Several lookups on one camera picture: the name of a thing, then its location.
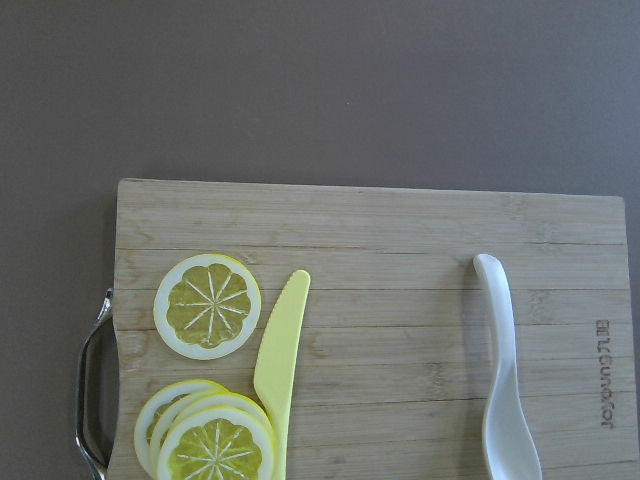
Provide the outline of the white ceramic spoon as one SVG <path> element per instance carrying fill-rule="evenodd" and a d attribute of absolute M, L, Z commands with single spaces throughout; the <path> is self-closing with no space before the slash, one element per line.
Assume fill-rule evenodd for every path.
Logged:
<path fill-rule="evenodd" d="M 501 262 L 478 254 L 474 268 L 489 309 L 492 381 L 483 427 L 483 452 L 492 479 L 541 479 L 537 448 L 521 405 L 515 320 L 508 279 Z"/>

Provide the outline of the single lemon slice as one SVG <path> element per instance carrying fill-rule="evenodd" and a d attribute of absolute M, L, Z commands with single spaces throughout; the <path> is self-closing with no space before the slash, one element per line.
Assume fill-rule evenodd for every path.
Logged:
<path fill-rule="evenodd" d="M 198 254 L 174 265 L 156 291 L 153 320 L 164 343 L 194 360 L 213 360 L 243 346 L 262 307 L 254 275 L 238 260 Z"/>

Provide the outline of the yellow plastic knife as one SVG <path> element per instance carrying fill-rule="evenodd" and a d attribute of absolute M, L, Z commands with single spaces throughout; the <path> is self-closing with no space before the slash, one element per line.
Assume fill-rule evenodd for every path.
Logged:
<path fill-rule="evenodd" d="M 287 280 L 267 321 L 254 369 L 254 390 L 274 430 L 274 479 L 286 477 L 294 376 L 310 283 L 305 270 L 294 271 Z"/>

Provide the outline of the bamboo cutting board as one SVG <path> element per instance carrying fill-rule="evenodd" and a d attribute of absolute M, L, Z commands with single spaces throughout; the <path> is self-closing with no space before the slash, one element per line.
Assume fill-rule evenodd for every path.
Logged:
<path fill-rule="evenodd" d="M 114 326 L 119 415 L 108 475 L 142 479 L 133 427 L 160 388 L 245 395 L 259 333 L 213 361 L 153 323 L 165 273 L 220 252 L 269 314 L 311 277 L 291 410 L 292 479 L 483 479 L 488 311 L 472 260 L 503 264 L 523 410 L 548 479 L 635 479 L 639 449 L 625 211 L 618 197 L 125 179 Z"/>

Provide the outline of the stacked lemon slices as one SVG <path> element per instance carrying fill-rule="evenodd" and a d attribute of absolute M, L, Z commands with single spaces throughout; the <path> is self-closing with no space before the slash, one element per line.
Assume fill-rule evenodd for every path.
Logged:
<path fill-rule="evenodd" d="M 252 399 L 207 379 L 151 396 L 134 427 L 142 468 L 154 479 L 282 479 L 271 421 Z"/>

